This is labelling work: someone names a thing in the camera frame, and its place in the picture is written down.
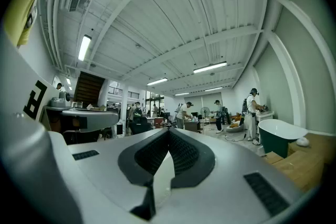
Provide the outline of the person's yellow shirt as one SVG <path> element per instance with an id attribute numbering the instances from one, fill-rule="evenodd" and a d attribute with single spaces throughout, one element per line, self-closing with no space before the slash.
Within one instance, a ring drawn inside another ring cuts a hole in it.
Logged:
<path id="1" fill-rule="evenodd" d="M 13 46 L 28 43 L 30 31 L 37 17 L 37 0 L 11 0 L 3 17 L 3 26 Z"/>

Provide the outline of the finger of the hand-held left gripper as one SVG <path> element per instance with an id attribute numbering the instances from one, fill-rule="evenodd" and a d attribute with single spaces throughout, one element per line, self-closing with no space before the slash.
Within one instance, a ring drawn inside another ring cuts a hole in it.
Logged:
<path id="1" fill-rule="evenodd" d="M 119 121 L 115 112 L 86 109 L 67 109 L 61 112 L 62 116 L 71 117 L 72 122 L 80 131 L 97 131 L 112 127 Z"/>

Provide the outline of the white vanity cabinet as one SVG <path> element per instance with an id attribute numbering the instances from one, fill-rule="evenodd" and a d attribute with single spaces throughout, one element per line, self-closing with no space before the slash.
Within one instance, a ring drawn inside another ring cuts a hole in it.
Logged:
<path id="1" fill-rule="evenodd" d="M 256 124 L 267 119 L 273 119 L 274 111 L 265 111 L 256 113 Z"/>

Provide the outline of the tall cardboard box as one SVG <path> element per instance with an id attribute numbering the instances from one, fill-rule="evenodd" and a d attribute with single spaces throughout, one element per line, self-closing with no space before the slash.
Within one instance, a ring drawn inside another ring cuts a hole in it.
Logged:
<path id="1" fill-rule="evenodd" d="M 308 147 L 297 145 L 296 142 L 288 144 L 287 156 L 296 151 L 318 154 L 324 159 L 325 164 L 331 164 L 336 156 L 336 137 L 313 133 L 307 133 L 304 136 L 309 141 Z"/>

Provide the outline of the dark wooden staircase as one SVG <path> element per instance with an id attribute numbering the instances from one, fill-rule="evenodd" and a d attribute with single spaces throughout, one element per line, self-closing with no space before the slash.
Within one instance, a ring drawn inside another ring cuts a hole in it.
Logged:
<path id="1" fill-rule="evenodd" d="M 96 106 L 104 81 L 104 78 L 81 71 L 73 100 L 81 103 L 82 108 L 86 108 L 90 104 Z"/>

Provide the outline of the white countertop appliance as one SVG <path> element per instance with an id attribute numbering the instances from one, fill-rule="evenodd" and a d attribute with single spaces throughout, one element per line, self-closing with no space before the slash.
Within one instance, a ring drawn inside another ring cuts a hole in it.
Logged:
<path id="1" fill-rule="evenodd" d="M 49 105 L 54 108 L 71 107 L 71 96 L 67 91 L 60 91 L 58 98 L 52 98 Z"/>

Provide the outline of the white bean bag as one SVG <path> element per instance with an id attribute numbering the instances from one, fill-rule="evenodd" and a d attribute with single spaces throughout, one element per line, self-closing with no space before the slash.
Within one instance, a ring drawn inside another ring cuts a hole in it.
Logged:
<path id="1" fill-rule="evenodd" d="M 244 125 L 238 125 L 238 124 L 232 124 L 226 128 L 227 133 L 238 133 L 238 132 L 243 132 Z"/>

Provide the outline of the white rounded object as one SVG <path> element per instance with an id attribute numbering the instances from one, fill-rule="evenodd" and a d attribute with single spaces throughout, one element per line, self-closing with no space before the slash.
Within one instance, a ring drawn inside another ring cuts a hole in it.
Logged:
<path id="1" fill-rule="evenodd" d="M 300 147 L 309 147 L 310 142 L 306 137 L 303 136 L 296 140 L 296 144 Z"/>

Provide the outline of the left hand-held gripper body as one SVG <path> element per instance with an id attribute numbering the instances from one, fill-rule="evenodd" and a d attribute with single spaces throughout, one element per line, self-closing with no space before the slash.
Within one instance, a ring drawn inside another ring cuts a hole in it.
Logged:
<path id="1" fill-rule="evenodd" d="M 47 85 L 0 28 L 0 223 L 83 224 L 35 119 Z"/>

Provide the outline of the dark bathtub white interior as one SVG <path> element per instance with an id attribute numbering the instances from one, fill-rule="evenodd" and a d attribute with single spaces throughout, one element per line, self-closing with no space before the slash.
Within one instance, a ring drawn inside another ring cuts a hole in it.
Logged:
<path id="1" fill-rule="evenodd" d="M 308 133 L 307 129 L 277 119 L 262 120 L 258 128 L 265 153 L 274 152 L 282 158 L 288 155 L 289 143 Z"/>

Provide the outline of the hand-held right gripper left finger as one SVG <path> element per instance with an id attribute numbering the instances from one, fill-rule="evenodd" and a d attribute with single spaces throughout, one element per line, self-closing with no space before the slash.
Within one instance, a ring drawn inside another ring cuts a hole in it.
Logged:
<path id="1" fill-rule="evenodd" d="M 146 221 L 130 210 L 141 204 L 146 189 L 131 184 L 119 169 L 119 154 L 156 134 L 151 130 L 106 141 L 67 145 L 60 133 L 50 131 L 56 163 L 75 199 L 83 224 L 168 224 L 156 214 Z"/>

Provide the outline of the large torn cardboard box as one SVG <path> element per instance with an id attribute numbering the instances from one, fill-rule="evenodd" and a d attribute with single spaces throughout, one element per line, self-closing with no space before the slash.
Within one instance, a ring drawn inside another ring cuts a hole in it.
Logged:
<path id="1" fill-rule="evenodd" d="M 261 158 L 290 178 L 303 192 L 320 185 L 324 170 L 324 159 L 315 153 L 296 151 L 283 158 L 274 152 Z"/>

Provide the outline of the brown wooden table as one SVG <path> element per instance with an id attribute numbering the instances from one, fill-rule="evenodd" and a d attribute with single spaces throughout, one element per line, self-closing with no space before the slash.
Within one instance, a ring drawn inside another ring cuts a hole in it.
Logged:
<path id="1" fill-rule="evenodd" d="M 202 133 L 203 131 L 200 121 L 185 121 L 184 128 L 187 131 L 196 132 L 196 133 Z"/>

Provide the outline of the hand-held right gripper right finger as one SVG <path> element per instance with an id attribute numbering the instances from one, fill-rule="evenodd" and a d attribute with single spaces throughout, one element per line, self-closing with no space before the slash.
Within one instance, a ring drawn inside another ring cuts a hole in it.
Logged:
<path id="1" fill-rule="evenodd" d="M 215 155 L 208 177 L 194 188 L 172 189 L 152 224 L 260 224 L 271 218 L 245 175 L 259 173 L 290 205 L 302 191 L 282 172 L 246 147 L 195 132 L 183 134 Z"/>

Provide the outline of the black standing fan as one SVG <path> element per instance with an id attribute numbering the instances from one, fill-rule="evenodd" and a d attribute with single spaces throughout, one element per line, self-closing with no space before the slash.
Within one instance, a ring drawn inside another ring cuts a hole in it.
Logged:
<path id="1" fill-rule="evenodd" d="M 203 124 L 204 125 L 208 125 L 210 124 L 209 122 L 209 115 L 210 115 L 210 110 L 208 107 L 202 107 L 201 110 L 200 110 L 200 115 L 202 116 L 202 120 L 203 120 Z"/>

